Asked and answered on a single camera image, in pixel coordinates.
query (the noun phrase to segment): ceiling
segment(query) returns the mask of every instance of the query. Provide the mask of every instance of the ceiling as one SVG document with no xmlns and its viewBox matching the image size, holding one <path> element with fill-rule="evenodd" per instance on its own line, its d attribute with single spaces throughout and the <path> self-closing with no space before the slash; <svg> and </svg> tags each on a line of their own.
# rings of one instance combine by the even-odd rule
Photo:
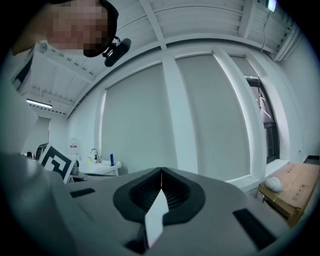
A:
<svg viewBox="0 0 320 256">
<path fill-rule="evenodd" d="M 271 12 L 266 0 L 110 0 L 119 12 L 116 35 L 130 38 L 129 52 L 118 62 L 173 42 L 214 38 L 242 42 L 264 49 L 280 59 L 295 46 L 295 23 L 279 6 Z M 104 58 L 69 55 L 48 45 L 42 53 L 34 50 L 31 72 L 19 93 L 52 105 L 52 109 L 32 105 L 38 113 L 68 118 L 89 90 L 105 77 L 112 67 Z"/>
</svg>

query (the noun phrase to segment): window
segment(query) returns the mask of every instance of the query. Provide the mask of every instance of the window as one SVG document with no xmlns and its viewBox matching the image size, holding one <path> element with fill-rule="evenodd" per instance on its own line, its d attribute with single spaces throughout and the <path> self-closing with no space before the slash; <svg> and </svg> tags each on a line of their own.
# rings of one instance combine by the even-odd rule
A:
<svg viewBox="0 0 320 256">
<path fill-rule="evenodd" d="M 266 163 L 280 156 L 278 128 L 268 95 L 258 78 L 247 78 L 262 117 L 266 140 Z"/>
</svg>

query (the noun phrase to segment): window frame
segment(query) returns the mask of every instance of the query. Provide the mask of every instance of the window frame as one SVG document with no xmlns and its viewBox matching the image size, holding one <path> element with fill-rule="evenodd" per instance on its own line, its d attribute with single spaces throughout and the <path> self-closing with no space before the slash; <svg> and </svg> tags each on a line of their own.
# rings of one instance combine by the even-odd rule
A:
<svg viewBox="0 0 320 256">
<path fill-rule="evenodd" d="M 270 116 L 271 116 L 272 121 L 263 122 L 265 132 L 267 132 L 267 129 L 269 129 L 269 128 L 271 128 L 271 131 L 272 131 L 272 141 L 269 141 L 269 140 L 267 141 L 268 145 L 272 145 L 272 151 L 273 151 L 273 154 L 270 156 L 268 156 L 268 152 L 267 152 L 266 163 L 268 164 L 268 163 L 280 158 L 279 133 L 278 133 L 278 126 L 277 126 L 277 120 L 276 120 L 274 108 L 271 104 L 269 96 L 268 96 L 263 84 L 261 83 L 260 79 L 258 77 L 252 77 L 252 76 L 249 76 L 249 77 L 245 76 L 245 79 L 247 80 L 250 87 L 258 87 L 262 91 L 262 93 L 264 94 L 264 97 L 265 97 L 265 102 L 270 109 Z"/>
</svg>

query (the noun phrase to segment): white cable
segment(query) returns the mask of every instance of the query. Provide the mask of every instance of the white cable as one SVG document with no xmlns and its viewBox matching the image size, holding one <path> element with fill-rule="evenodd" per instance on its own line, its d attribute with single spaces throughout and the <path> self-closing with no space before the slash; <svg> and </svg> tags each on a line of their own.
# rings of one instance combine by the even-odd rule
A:
<svg viewBox="0 0 320 256">
<path fill-rule="evenodd" d="M 267 18 L 266 18 L 266 22 L 265 22 L 265 24 L 264 24 L 264 26 L 263 26 L 264 42 L 263 42 L 263 45 L 262 45 L 262 48 L 261 48 L 261 53 L 262 53 L 262 51 L 263 51 L 263 49 L 264 49 L 264 47 L 266 46 L 266 43 L 267 43 L 267 38 L 266 38 L 265 29 L 266 29 L 266 26 L 267 26 L 267 23 L 268 23 L 270 14 L 271 14 L 271 11 L 269 11 L 268 16 L 267 16 Z"/>
</svg>

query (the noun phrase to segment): fluorescent light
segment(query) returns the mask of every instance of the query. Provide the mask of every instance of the fluorescent light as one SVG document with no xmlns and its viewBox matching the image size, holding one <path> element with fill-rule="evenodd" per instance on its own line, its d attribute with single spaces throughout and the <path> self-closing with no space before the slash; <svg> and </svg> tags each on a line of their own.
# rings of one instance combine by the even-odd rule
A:
<svg viewBox="0 0 320 256">
<path fill-rule="evenodd" d="M 274 12 L 275 9 L 276 9 L 276 4 L 277 4 L 276 0 L 268 0 L 267 3 L 266 3 L 266 7 L 268 7 L 268 9 L 271 12 Z"/>
<path fill-rule="evenodd" d="M 45 108 L 52 109 L 51 105 L 45 104 L 45 103 L 41 103 L 39 101 L 35 101 L 35 100 L 32 100 L 32 99 L 27 99 L 26 102 L 31 103 L 31 104 L 35 104 L 35 105 L 39 105 L 39 106 L 42 106 L 42 107 L 45 107 Z"/>
</svg>

